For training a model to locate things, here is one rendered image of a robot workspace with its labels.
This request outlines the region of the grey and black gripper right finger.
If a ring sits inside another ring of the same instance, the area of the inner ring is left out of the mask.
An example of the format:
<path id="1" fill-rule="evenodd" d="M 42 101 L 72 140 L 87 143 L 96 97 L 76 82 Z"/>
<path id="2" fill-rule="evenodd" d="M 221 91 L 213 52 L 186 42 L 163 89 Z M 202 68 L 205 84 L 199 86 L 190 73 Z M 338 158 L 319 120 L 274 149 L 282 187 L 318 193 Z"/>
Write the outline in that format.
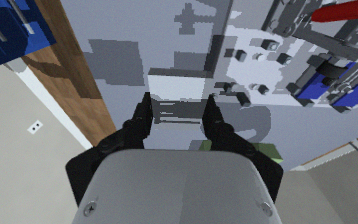
<path id="1" fill-rule="evenodd" d="M 205 137 L 212 142 L 210 151 L 233 152 L 248 158 L 261 175 L 275 204 L 283 176 L 283 168 L 259 150 L 257 151 L 250 142 L 234 132 L 232 125 L 224 122 L 213 95 L 208 97 L 202 122 Z"/>

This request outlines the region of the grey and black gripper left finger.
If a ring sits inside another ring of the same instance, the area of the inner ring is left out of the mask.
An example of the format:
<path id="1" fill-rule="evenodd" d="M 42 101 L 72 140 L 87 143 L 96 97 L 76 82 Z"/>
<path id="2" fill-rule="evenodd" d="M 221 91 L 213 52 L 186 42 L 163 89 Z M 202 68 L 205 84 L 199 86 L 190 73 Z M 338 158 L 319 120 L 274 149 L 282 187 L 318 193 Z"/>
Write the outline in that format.
<path id="1" fill-rule="evenodd" d="M 105 157 L 124 149 L 145 149 L 143 140 L 150 135 L 152 121 L 150 92 L 145 92 L 142 103 L 137 104 L 132 119 L 125 121 L 121 129 L 67 162 L 65 169 L 77 207 Z"/>

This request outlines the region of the white fixture plate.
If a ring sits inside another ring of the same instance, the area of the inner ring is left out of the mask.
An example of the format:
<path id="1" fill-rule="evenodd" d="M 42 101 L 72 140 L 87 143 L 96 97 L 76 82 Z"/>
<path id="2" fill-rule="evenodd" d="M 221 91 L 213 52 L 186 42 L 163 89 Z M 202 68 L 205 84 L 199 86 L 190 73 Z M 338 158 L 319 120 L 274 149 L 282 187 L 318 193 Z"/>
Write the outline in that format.
<path id="1" fill-rule="evenodd" d="M 311 55 L 321 56 L 328 50 L 295 37 L 284 38 L 266 33 L 261 28 L 274 0 L 230 0 L 211 73 L 214 81 L 210 94 L 216 93 L 215 102 L 240 103 L 237 92 L 244 92 L 251 104 L 302 106 L 285 87 L 297 83 L 312 65 L 306 63 Z M 327 23 L 312 22 L 313 31 L 334 37 L 347 20 Z M 276 51 L 263 49 L 264 39 L 280 42 Z M 244 62 L 235 58 L 237 50 L 247 53 Z M 263 61 L 256 56 L 265 55 Z M 281 65 L 281 53 L 292 56 L 291 62 Z M 238 87 L 225 93 L 225 83 Z M 269 92 L 261 95 L 252 85 L 265 85 Z"/>

